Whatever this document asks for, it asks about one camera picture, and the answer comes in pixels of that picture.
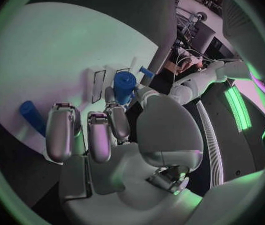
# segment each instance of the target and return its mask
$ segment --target green led strip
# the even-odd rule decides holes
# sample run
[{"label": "green led strip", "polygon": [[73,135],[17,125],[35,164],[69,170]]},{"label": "green led strip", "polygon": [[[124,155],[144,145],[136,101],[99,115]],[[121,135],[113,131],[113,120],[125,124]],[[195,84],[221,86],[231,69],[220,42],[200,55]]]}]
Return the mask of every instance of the green led strip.
[{"label": "green led strip", "polygon": [[225,92],[239,132],[252,126],[244,100],[236,86]]}]

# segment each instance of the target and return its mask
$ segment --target blue cylinder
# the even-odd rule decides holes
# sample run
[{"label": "blue cylinder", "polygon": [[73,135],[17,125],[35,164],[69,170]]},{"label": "blue cylinder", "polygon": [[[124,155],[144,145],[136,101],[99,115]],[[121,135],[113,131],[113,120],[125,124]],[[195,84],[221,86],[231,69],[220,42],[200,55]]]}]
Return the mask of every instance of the blue cylinder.
[{"label": "blue cylinder", "polygon": [[146,69],[143,66],[141,67],[140,72],[144,73],[144,75],[149,77],[150,79],[152,79],[154,77],[154,75],[155,75],[152,71],[149,71],[148,69]]},{"label": "blue cylinder", "polygon": [[130,72],[120,71],[116,73],[113,90],[119,104],[124,105],[129,102],[136,83],[136,77]]},{"label": "blue cylinder", "polygon": [[32,101],[22,103],[19,111],[34,129],[43,137],[46,136],[46,123]]}]

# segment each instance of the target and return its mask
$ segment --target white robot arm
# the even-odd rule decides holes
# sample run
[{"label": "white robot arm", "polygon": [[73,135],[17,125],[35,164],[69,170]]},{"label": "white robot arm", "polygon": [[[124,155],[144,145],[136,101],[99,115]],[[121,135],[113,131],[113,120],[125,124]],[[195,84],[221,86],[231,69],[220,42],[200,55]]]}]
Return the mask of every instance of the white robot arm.
[{"label": "white robot arm", "polygon": [[210,84],[223,83],[227,78],[250,80],[251,76],[247,65],[241,60],[227,63],[217,60],[207,69],[176,81],[169,96],[184,105],[201,96]]}]

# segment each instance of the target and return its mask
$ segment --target blue tube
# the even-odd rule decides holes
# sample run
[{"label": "blue tube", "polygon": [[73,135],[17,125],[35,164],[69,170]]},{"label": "blue tube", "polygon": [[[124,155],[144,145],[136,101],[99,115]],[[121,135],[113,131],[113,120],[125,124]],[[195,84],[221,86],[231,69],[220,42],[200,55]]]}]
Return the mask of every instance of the blue tube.
[{"label": "blue tube", "polygon": [[46,136],[46,123],[32,101],[22,103],[19,112],[43,137]]},{"label": "blue tube", "polygon": [[114,77],[114,93],[116,101],[121,104],[127,104],[130,101],[132,92],[136,87],[137,79],[136,77],[128,72],[121,71],[116,73]]},{"label": "blue tube", "polygon": [[150,79],[152,79],[155,75],[152,71],[149,71],[148,69],[146,69],[143,66],[141,67],[140,72],[144,73],[144,75],[149,77]]}]

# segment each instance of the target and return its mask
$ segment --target green light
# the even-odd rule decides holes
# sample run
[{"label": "green light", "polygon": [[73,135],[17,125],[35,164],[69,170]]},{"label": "green light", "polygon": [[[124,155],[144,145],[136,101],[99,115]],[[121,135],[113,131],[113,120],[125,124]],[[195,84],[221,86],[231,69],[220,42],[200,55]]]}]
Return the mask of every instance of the green light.
[{"label": "green light", "polygon": [[234,86],[228,89],[225,92],[225,96],[232,110],[238,131],[241,132],[242,130],[251,128],[252,124],[246,105],[237,87]]}]

